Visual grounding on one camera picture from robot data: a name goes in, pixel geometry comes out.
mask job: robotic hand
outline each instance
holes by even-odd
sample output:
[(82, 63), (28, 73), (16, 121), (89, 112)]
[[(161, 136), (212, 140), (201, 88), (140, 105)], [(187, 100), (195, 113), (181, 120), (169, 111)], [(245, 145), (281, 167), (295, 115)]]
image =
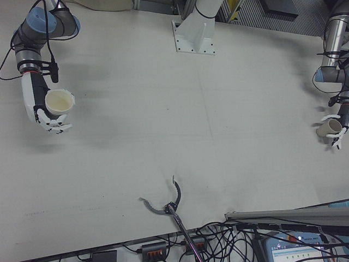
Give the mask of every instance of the robotic hand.
[(341, 105), (338, 114), (328, 115), (322, 119), (325, 121), (329, 118), (336, 118), (341, 123), (342, 130), (339, 133), (326, 136), (333, 139), (332, 146), (338, 149), (341, 149), (341, 141), (349, 129), (349, 50), (345, 50), (342, 46), (348, 22), (349, 1), (339, 0), (326, 23), (328, 34), (324, 34), (322, 65), (315, 73), (316, 82), (342, 84), (342, 89), (328, 102), (328, 106), (336, 103)]
[(25, 72), (22, 76), (22, 90), (27, 114), (32, 122), (54, 134), (61, 134), (72, 127), (71, 124), (64, 124), (67, 115), (54, 115), (46, 108), (45, 97), (50, 89), (41, 74)]
[[(72, 127), (71, 124), (64, 123), (67, 115), (52, 114), (45, 104), (45, 97), (50, 89), (44, 75), (50, 75), (52, 82), (58, 82), (58, 67), (49, 40), (71, 35), (75, 37), (79, 33), (80, 23), (62, 0), (42, 0), (42, 2), (44, 9), (33, 7), (15, 31), (11, 47), (16, 53), (17, 69), (23, 74), (23, 99), (29, 119), (50, 133), (61, 134)], [(51, 54), (51, 62), (41, 60), (40, 50), (46, 43)]]
[[(339, 115), (328, 115), (325, 116), (321, 119), (321, 121), (326, 121), (327, 119), (332, 118), (332, 119), (340, 119), (341, 116)], [(337, 147), (338, 149), (342, 148), (342, 139), (344, 134), (348, 131), (348, 127), (343, 127), (342, 130), (338, 134), (328, 134), (326, 135), (327, 138), (332, 138), (332, 147)]]

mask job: white paper cup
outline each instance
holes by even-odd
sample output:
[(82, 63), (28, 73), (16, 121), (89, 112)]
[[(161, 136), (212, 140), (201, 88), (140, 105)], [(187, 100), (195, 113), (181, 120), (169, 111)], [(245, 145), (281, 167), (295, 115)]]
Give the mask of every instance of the white paper cup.
[(326, 137), (328, 134), (336, 134), (341, 130), (342, 125), (339, 121), (336, 119), (329, 119), (316, 130), (316, 134), (321, 137)]
[(65, 89), (49, 90), (45, 97), (45, 104), (50, 113), (65, 115), (75, 104), (75, 98)]

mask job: white table surface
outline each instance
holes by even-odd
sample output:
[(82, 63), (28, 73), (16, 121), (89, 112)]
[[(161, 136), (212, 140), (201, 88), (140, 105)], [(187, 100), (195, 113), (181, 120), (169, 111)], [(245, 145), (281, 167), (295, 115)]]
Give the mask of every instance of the white table surface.
[[(2, 55), (32, 2), (2, 5)], [(320, 38), (217, 23), (216, 56), (189, 55), (172, 16), (70, 6), (81, 34), (51, 43), (60, 80), (47, 83), (76, 96), (73, 129), (45, 133), (20, 80), (0, 82), (0, 261), (177, 231), (138, 201), (174, 200), (172, 175), (188, 228), (348, 198), (349, 138), (337, 151), (315, 134), (337, 112), (311, 84)], [(12, 53), (2, 75), (17, 73)]]

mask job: computer screen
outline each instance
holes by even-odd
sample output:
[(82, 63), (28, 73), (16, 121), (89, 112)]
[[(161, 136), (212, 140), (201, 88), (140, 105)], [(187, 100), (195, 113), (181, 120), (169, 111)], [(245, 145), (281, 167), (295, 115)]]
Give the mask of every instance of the computer screen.
[[(272, 247), (271, 249), (272, 249), (274, 262), (296, 262), (297, 260), (301, 260), (305, 258), (322, 257), (322, 253), (318, 250), (315, 250), (311, 247), (304, 247), (304, 246), (294, 245), (294, 244), (290, 244), (290, 245), (278, 244), (276, 247)], [(309, 262), (324, 262), (324, 261), (323, 259), (316, 259), (316, 260), (309, 260)]]

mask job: curved claw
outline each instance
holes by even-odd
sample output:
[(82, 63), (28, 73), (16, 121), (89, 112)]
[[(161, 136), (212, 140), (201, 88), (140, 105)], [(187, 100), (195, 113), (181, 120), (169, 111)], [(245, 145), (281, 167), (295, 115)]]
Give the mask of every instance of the curved claw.
[(176, 190), (177, 190), (177, 199), (176, 199), (176, 201), (174, 203), (178, 206), (182, 194), (180, 192), (179, 184), (175, 181), (175, 176), (172, 177), (172, 183), (174, 184), (174, 186), (176, 187)]
[[(172, 183), (174, 184), (174, 186), (176, 187), (176, 190), (177, 190), (177, 199), (174, 202), (174, 204), (176, 204), (176, 209), (177, 209), (177, 206), (178, 206), (178, 204), (180, 202), (180, 198), (181, 198), (181, 192), (180, 192), (179, 184), (175, 181), (175, 176), (172, 177)], [(147, 199), (139, 198), (139, 200), (143, 201), (146, 208), (148, 208), (151, 212), (158, 214), (158, 215), (169, 215), (168, 213), (166, 213), (165, 209), (164, 210), (157, 210), (157, 209), (153, 208)]]
[(146, 208), (148, 208), (151, 212), (158, 214), (158, 215), (166, 215), (164, 210), (157, 210), (157, 209), (153, 208), (147, 199), (140, 198), (140, 200), (144, 202), (144, 205), (146, 206)]

